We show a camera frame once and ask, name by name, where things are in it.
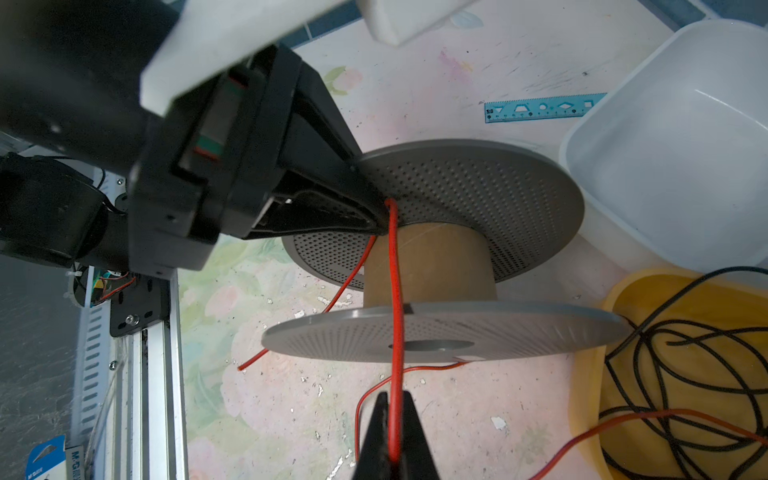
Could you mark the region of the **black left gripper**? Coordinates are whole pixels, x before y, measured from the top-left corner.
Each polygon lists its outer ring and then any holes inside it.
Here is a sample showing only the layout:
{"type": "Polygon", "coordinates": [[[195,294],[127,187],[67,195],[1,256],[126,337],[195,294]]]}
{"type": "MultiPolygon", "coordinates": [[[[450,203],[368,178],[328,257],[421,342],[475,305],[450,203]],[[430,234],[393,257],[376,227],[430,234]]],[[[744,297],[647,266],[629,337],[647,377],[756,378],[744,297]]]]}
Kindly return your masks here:
{"type": "Polygon", "coordinates": [[[270,46],[175,100],[134,164],[128,266],[199,270],[221,235],[382,233],[383,197],[319,73],[270,46]]]}

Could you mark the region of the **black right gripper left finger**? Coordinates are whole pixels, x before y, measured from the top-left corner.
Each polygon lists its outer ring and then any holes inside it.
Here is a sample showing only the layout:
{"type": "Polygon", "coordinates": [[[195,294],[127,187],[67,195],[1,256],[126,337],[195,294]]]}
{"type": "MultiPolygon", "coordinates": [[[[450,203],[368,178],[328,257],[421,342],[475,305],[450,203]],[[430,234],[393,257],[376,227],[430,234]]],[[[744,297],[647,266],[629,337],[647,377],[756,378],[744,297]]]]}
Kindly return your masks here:
{"type": "Polygon", "coordinates": [[[389,480],[392,467],[388,455],[388,395],[376,397],[373,413],[360,451],[353,480],[389,480]]]}

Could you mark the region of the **dark grey perforated spool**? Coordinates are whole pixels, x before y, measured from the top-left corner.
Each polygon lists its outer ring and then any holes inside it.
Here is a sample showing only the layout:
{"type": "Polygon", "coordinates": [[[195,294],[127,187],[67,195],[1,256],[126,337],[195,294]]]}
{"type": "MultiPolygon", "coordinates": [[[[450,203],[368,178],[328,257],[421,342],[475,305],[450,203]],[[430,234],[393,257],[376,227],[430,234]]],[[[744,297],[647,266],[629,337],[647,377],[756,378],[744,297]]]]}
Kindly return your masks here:
{"type": "MultiPolygon", "coordinates": [[[[602,310],[497,296],[499,282],[550,260],[582,224],[582,193],[552,160],[498,142],[433,140],[371,152],[356,166],[397,204],[406,361],[535,357],[628,335],[624,320],[602,310]]],[[[389,361],[388,243],[384,235],[331,232],[288,239],[297,264],[360,289],[363,304],[277,324],[263,334],[264,347],[319,360],[389,361]]]]}

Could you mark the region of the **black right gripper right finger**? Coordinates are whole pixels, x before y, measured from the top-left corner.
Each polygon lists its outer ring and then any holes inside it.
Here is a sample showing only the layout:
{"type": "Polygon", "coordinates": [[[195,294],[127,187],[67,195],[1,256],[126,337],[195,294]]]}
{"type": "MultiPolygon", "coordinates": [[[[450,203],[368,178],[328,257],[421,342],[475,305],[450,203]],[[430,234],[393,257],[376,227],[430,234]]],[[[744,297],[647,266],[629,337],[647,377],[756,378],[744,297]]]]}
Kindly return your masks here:
{"type": "Polygon", "coordinates": [[[409,392],[404,393],[400,478],[440,479],[413,397],[409,392]]]}

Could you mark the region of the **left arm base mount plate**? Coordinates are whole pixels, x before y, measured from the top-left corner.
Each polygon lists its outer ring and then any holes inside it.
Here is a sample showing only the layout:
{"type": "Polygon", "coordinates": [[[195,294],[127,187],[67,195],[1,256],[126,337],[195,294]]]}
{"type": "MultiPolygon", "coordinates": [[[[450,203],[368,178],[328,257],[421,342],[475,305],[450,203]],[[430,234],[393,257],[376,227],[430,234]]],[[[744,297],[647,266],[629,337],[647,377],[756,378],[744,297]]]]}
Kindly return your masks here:
{"type": "Polygon", "coordinates": [[[120,338],[139,332],[159,321],[167,321],[171,310],[168,280],[137,276],[108,299],[109,333],[120,338]]]}

